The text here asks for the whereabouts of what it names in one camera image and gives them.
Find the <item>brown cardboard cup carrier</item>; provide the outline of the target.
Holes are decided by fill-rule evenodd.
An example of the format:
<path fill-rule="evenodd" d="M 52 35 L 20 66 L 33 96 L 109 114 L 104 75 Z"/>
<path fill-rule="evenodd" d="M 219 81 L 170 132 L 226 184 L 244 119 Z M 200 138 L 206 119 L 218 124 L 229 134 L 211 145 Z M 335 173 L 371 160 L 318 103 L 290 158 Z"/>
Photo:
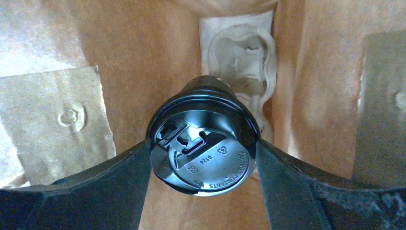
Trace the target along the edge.
<path fill-rule="evenodd" d="M 263 107 L 277 82 L 272 21 L 273 11 L 199 19 L 203 74 L 229 84 L 254 115 L 261 137 L 268 142 L 273 142 L 273 130 Z"/>

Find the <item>brown paper bag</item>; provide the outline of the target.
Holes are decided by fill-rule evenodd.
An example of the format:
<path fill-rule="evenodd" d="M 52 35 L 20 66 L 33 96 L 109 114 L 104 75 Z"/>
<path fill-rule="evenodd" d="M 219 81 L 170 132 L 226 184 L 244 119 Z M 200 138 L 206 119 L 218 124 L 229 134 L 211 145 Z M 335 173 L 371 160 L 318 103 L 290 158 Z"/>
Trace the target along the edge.
<path fill-rule="evenodd" d="M 155 109 L 200 73 L 198 18 L 235 16 L 275 8 L 273 36 L 278 83 L 266 114 L 275 144 L 306 162 L 349 177 L 355 170 L 359 78 L 376 38 L 406 27 L 403 0 L 12 0 L 0 3 L 0 56 L 13 74 L 29 55 L 64 64 L 98 65 L 107 116 L 119 150 L 139 142 Z M 105 212 L 61 202 L 69 215 L 0 200 L 3 230 L 312 230 L 293 178 L 263 155 L 261 179 L 218 198 L 194 198 L 170 190 L 147 170 L 146 154 L 128 158 L 123 174 L 135 204 Z"/>

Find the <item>white paper cup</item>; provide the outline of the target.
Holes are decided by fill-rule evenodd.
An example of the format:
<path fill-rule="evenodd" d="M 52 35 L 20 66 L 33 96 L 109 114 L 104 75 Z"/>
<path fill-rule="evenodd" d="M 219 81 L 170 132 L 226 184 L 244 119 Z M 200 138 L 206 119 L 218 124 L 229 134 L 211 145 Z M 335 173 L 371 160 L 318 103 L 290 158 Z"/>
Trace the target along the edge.
<path fill-rule="evenodd" d="M 179 96 L 199 99 L 237 98 L 231 87 L 223 79 L 211 75 L 192 79 L 180 91 Z"/>

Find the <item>black cup lid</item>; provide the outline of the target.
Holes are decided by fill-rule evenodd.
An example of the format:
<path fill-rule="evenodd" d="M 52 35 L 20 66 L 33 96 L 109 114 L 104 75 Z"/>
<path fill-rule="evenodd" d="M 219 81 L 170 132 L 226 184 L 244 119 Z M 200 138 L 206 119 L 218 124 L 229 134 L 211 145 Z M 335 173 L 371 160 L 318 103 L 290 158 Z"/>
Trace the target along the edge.
<path fill-rule="evenodd" d="M 240 186 L 256 167 L 258 125 L 231 93 L 214 89 L 182 92 L 153 116 L 154 174 L 193 196 L 216 196 Z"/>

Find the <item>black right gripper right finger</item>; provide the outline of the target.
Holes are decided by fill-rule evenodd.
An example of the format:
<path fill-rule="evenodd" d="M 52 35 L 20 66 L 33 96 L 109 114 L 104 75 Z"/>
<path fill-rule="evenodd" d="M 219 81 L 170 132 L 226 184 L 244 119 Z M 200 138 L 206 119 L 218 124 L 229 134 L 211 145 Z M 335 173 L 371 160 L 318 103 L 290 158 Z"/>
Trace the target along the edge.
<path fill-rule="evenodd" d="M 358 183 L 323 171 L 274 145 L 256 145 L 270 228 L 273 230 L 403 230 L 405 187 Z"/>

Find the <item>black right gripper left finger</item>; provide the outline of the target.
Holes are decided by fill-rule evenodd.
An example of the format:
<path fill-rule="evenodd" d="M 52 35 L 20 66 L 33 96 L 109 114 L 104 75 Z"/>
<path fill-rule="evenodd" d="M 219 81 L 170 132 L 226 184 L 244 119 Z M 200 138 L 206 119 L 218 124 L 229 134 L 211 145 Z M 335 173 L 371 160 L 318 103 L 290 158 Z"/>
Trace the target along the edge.
<path fill-rule="evenodd" d="M 3 230 L 136 230 L 150 178 L 148 139 L 49 185 L 1 189 Z"/>

